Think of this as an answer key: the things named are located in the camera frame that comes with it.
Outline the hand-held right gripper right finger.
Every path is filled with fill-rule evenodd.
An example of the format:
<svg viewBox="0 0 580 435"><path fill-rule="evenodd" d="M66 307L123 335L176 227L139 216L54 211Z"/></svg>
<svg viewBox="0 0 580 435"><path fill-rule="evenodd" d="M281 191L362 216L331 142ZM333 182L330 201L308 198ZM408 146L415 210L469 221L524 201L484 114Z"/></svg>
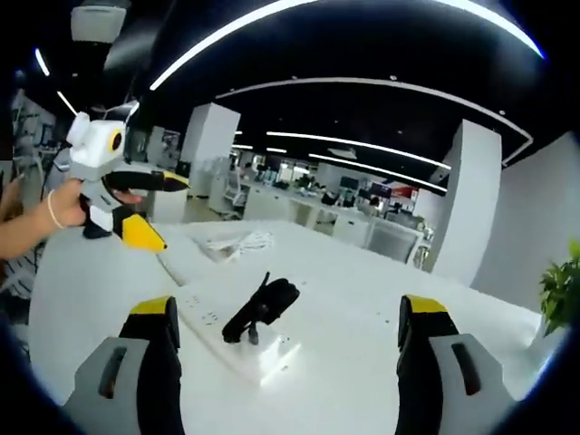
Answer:
<svg viewBox="0 0 580 435"><path fill-rule="evenodd" d="M434 299L403 295L398 434L489 434L516 406L499 361Z"/></svg>

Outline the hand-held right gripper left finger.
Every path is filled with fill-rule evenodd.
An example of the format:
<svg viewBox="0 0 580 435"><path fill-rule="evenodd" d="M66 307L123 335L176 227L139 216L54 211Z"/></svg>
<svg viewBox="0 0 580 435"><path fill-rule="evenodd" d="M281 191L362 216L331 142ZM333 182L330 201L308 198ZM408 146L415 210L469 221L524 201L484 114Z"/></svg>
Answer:
<svg viewBox="0 0 580 435"><path fill-rule="evenodd" d="M84 434L182 434L176 299L137 304L74 375L63 409Z"/></svg>

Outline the person's left hand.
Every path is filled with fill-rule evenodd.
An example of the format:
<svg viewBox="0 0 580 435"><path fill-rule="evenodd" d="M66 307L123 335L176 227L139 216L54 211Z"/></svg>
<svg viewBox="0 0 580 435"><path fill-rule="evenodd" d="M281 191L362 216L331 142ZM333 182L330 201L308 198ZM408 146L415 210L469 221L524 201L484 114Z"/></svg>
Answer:
<svg viewBox="0 0 580 435"><path fill-rule="evenodd" d="M81 207L81 190L82 182L79 179L67 179L59 188L49 192L42 210L50 231L85 223L87 214Z"/></svg>

